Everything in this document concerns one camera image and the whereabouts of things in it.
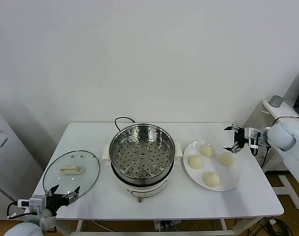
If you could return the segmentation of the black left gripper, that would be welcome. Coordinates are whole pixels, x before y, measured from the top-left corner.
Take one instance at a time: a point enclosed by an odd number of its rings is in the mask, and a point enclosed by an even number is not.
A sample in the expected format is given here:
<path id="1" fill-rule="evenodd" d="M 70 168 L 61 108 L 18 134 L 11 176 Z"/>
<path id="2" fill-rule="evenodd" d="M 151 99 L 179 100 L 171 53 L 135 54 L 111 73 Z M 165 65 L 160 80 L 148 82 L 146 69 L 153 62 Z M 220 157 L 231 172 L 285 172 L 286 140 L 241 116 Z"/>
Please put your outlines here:
<path id="1" fill-rule="evenodd" d="M 78 186 L 73 192 L 63 194 L 55 194 L 59 185 L 53 186 L 49 190 L 45 190 L 46 199 L 46 209 L 50 212 L 57 212 L 61 207 L 68 206 L 74 203 L 79 198 L 80 187 Z"/>

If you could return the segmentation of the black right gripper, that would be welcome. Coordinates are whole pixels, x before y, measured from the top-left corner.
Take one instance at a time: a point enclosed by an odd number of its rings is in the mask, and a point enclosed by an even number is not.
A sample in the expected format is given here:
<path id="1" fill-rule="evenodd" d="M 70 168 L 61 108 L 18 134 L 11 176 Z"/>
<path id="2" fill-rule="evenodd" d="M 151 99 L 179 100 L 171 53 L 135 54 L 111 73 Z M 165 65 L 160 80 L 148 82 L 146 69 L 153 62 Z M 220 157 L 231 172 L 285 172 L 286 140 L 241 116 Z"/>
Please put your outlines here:
<path id="1" fill-rule="evenodd" d="M 234 131 L 234 144 L 232 147 L 223 147 L 225 150 L 231 153 L 237 153 L 244 148 L 246 144 L 245 130 L 238 127 L 236 124 L 224 128 L 225 131 Z"/>

